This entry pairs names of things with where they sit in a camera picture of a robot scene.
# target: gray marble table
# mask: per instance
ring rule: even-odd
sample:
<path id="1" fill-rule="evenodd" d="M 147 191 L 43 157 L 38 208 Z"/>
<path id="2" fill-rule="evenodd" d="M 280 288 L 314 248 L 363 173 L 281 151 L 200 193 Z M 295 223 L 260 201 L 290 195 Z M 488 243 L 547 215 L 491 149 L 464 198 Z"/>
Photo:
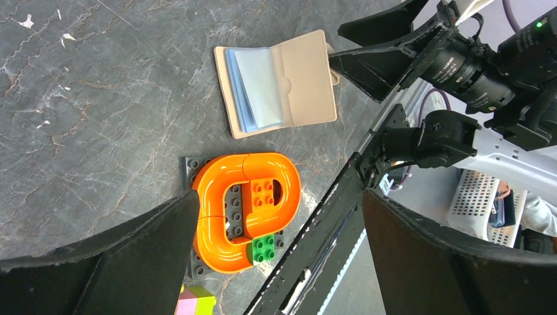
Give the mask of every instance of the gray marble table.
<path id="1" fill-rule="evenodd" d="M 278 151 L 298 168 L 292 241 L 379 111 L 345 81 L 338 120 L 234 140 L 212 49 L 269 46 L 398 0 L 3 0 L 0 259 L 40 255 L 181 190 L 180 156 Z M 273 265 L 202 282 L 241 314 Z"/>

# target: orange curved track piece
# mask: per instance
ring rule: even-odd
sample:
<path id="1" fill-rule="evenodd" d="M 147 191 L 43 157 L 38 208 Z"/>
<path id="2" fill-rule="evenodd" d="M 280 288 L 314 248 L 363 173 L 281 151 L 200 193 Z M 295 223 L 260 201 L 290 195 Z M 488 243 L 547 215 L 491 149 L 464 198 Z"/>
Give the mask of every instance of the orange curved track piece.
<path id="1" fill-rule="evenodd" d="M 282 186 L 273 199 L 273 180 Z M 242 185 L 244 237 L 226 237 L 225 194 Z M 252 239 L 283 230 L 290 224 L 301 199 L 300 174 L 286 156 L 278 153 L 237 154 L 210 161 L 193 183 L 200 199 L 194 248 L 212 269 L 235 273 L 252 267 L 247 247 Z"/>

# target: plastic basket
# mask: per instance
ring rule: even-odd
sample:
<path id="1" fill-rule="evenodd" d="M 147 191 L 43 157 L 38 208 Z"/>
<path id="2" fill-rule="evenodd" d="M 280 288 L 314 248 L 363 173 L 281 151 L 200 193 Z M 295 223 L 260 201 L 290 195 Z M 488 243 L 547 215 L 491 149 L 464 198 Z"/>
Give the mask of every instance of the plastic basket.
<path id="1" fill-rule="evenodd" d="M 447 212 L 449 226 L 482 240 L 512 247 L 522 218 L 526 191 L 513 189 L 516 224 L 493 228 L 489 224 L 489 215 L 498 186 L 497 178 L 464 170 L 451 208 Z"/>

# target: beige card holder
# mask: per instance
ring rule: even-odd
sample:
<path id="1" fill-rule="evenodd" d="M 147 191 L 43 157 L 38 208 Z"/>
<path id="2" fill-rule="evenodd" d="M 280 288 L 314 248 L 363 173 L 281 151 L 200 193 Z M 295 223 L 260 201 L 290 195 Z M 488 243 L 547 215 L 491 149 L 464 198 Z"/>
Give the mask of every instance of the beige card holder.
<path id="1" fill-rule="evenodd" d="M 235 139 L 281 128 L 336 120 L 333 78 L 329 69 L 325 33 L 322 30 L 270 47 L 277 73 L 284 124 L 251 133 L 245 133 L 240 128 L 225 59 L 226 48 L 228 47 L 215 47 L 215 61 L 232 137 Z"/>

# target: open wallet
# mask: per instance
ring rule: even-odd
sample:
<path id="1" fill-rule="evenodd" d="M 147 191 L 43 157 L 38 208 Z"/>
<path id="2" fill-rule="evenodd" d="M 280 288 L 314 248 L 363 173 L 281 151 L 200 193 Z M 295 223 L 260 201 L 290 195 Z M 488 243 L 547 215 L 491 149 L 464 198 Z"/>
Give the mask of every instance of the open wallet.
<path id="1" fill-rule="evenodd" d="M 335 121 L 327 49 L 322 30 L 268 48 L 216 47 L 233 138 Z"/>

